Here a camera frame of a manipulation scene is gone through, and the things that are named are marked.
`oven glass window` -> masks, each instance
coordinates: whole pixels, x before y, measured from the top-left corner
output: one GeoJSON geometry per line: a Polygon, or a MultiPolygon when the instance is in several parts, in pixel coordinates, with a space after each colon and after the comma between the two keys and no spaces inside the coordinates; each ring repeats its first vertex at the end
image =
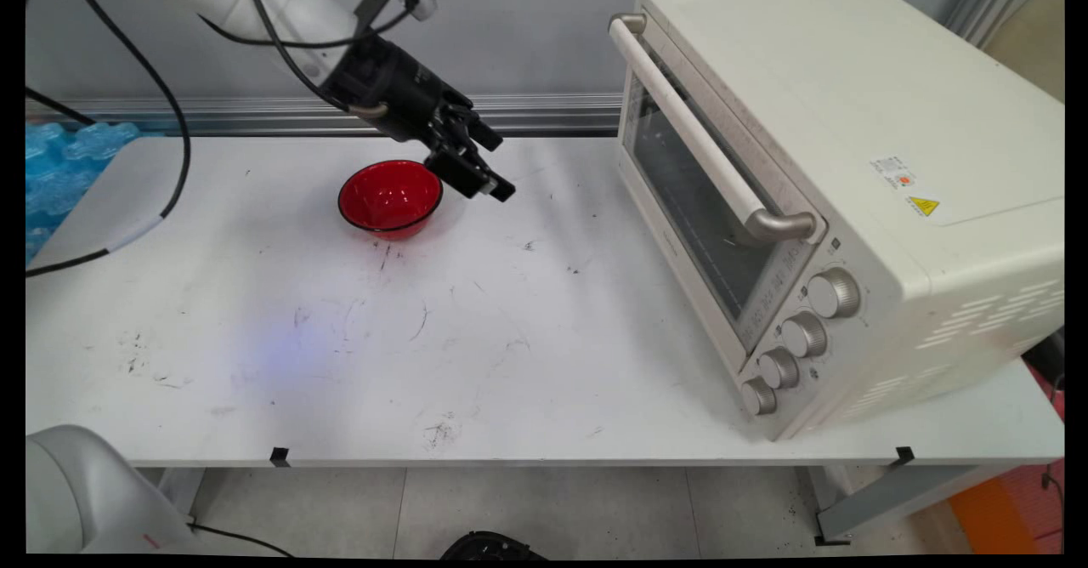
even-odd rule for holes
{"type": "MultiPolygon", "coordinates": [[[[765,207],[776,215],[781,214],[668,67],[660,60],[657,63],[727,158],[734,161],[765,207]]],[[[792,282],[792,277],[784,276],[781,270],[772,269],[777,267],[775,259],[786,259],[789,270],[793,270],[796,268],[794,262],[808,247],[800,242],[763,243],[754,239],[633,73],[627,120],[623,146],[672,229],[680,235],[684,249],[695,261],[703,281],[730,320],[745,350],[751,351],[766,329],[774,308],[784,296],[782,284],[792,282]]]]}

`table leg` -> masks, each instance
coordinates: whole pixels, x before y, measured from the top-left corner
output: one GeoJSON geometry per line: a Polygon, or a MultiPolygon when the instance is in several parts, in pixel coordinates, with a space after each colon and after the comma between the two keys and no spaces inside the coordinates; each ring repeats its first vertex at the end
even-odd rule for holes
{"type": "Polygon", "coordinates": [[[811,467],[825,544],[849,542],[858,531],[901,519],[1014,468],[1013,466],[892,466],[852,490],[845,467],[811,467]]]}
{"type": "Polygon", "coordinates": [[[203,480],[202,468],[168,468],[159,480],[159,492],[181,511],[191,515],[193,502],[203,480]]]}

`gray wall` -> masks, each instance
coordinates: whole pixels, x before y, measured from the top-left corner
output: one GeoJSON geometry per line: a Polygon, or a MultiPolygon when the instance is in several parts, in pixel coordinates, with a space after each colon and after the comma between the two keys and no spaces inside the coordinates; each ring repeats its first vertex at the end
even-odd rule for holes
{"type": "MultiPolygon", "coordinates": [[[[161,0],[98,0],[180,98],[308,98],[274,49],[223,40],[161,0]]],[[[359,0],[337,0],[347,10],[359,0]]],[[[943,22],[957,0],[905,0],[943,22]]],[[[614,92],[622,60],[608,15],[634,0],[438,0],[428,22],[386,37],[470,96],[614,92]]],[[[139,64],[83,0],[32,0],[26,83],[58,99],[158,98],[139,64]]]]}

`oven handle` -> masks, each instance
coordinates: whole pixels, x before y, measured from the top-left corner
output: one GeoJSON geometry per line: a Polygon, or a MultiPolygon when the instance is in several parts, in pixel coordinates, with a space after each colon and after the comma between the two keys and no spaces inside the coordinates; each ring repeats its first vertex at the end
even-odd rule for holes
{"type": "Polygon", "coordinates": [[[608,34],[616,48],[627,58],[627,63],[642,81],[642,85],[660,107],[665,118],[676,127],[680,139],[694,153],[696,160],[707,170],[726,203],[738,217],[754,238],[778,243],[787,239],[804,239],[816,232],[816,219],[812,212],[794,212],[793,215],[774,215],[767,211],[756,193],[752,192],[733,162],[726,157],[721,147],[706,133],[703,125],[677,96],[672,85],[654,64],[650,53],[634,37],[646,28],[644,14],[615,14],[608,23],[608,34]]]}

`oven knob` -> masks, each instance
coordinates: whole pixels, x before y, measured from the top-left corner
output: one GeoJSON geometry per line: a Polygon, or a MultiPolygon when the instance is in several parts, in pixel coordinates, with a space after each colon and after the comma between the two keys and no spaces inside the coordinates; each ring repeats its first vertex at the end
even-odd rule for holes
{"type": "Polygon", "coordinates": [[[772,413],[778,406],[775,391],[758,376],[741,385],[741,397],[744,398],[744,408],[754,416],[772,413]]]}
{"type": "Polygon", "coordinates": [[[782,342],[798,358],[819,356],[827,348],[827,334],[819,317],[802,311],[782,321],[782,342]]]}
{"type": "Polygon", "coordinates": [[[862,297],[850,273],[831,269],[808,280],[808,304],[819,317],[850,317],[857,312],[862,297]]]}
{"type": "Polygon", "coordinates": [[[771,390],[796,387],[801,380],[798,362],[786,348],[772,348],[759,356],[755,363],[759,367],[759,376],[767,382],[771,390]]]}

